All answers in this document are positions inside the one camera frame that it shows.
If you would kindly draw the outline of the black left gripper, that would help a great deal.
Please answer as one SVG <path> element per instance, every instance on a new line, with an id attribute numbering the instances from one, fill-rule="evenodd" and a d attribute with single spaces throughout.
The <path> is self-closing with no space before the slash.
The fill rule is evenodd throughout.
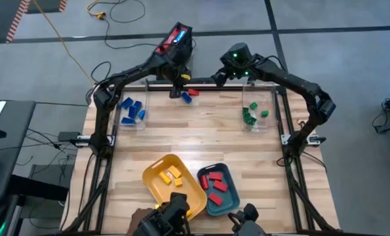
<path id="1" fill-rule="evenodd" d="M 161 66 L 161 79 L 170 81 L 173 85 L 169 98 L 175 99 L 182 94 L 183 86 L 191 81 L 191 70 L 187 67 L 189 59 L 171 60 L 168 57 L 162 57 L 164 65 Z"/>

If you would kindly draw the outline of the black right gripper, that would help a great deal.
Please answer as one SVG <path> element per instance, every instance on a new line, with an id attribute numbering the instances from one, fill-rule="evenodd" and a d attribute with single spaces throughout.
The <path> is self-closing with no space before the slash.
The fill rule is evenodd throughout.
<path id="1" fill-rule="evenodd" d="M 227 79 L 240 79 L 253 75 L 250 71 L 253 55 L 250 53 L 246 43 L 235 43 L 220 57 L 224 65 L 218 72 L 211 76 L 212 80 L 223 87 Z"/>

